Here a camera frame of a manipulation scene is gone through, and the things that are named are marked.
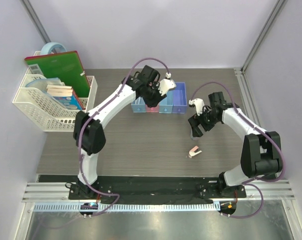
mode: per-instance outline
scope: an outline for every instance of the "gray table surface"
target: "gray table surface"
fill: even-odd
[[[89,69],[88,76],[97,79],[98,105],[112,94],[128,69]],[[194,90],[212,80],[225,84],[234,100],[243,106],[240,88],[233,69],[172,69],[172,79],[186,83],[189,100]],[[208,95],[226,91],[209,85],[196,95],[207,104]],[[99,175],[115,176],[203,176],[214,177],[240,163],[242,142],[227,125],[218,123],[199,141],[191,140],[188,123],[195,110],[186,114],[133,113],[126,106],[105,128],[106,145],[99,153]],[[37,169],[38,174],[74,175],[78,173],[77,148],[72,132],[50,132]],[[203,153],[188,158],[198,145]]]

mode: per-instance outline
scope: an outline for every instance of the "white cable tray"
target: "white cable tray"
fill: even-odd
[[[78,212],[84,202],[39,202],[34,206],[34,212]],[[99,204],[98,209],[81,210],[81,212],[99,212],[108,207],[108,204]],[[193,212],[193,211],[219,211],[218,201],[212,204],[180,204],[180,205],[128,205],[115,204],[108,212]]]
[[[79,110],[68,110],[39,89],[26,87],[28,83],[40,78],[43,76],[32,74],[27,69],[14,96],[13,104],[44,132],[73,132],[75,117]],[[89,96],[80,98],[85,112],[94,107],[98,89],[94,76],[87,76],[87,80],[90,84]]]

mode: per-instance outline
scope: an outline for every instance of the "small pink object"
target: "small pink object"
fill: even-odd
[[[199,150],[199,147],[198,146],[195,146],[194,148],[192,148],[190,151],[189,151],[189,158],[192,158],[198,154],[202,153],[201,150]]]
[[[145,105],[145,108],[146,108],[147,113],[158,113],[159,112],[159,105],[156,107],[148,107],[147,105]]]

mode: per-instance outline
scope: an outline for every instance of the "blue tape roll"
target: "blue tape roll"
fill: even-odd
[[[65,53],[67,50],[65,46],[58,42],[48,42],[41,49],[40,55],[48,55],[52,52],[53,49],[60,49],[61,53]]]

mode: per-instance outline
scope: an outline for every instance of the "blue bin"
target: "blue bin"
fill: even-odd
[[[185,114],[187,112],[187,93],[186,83],[176,82],[176,88],[173,90],[173,114]]]
[[[173,91],[168,91],[166,98],[159,103],[159,113],[171,114],[173,109]]]
[[[147,112],[146,104],[142,97],[139,97],[138,99],[133,101],[131,103],[131,107],[132,107],[132,110],[134,113],[146,113]]]

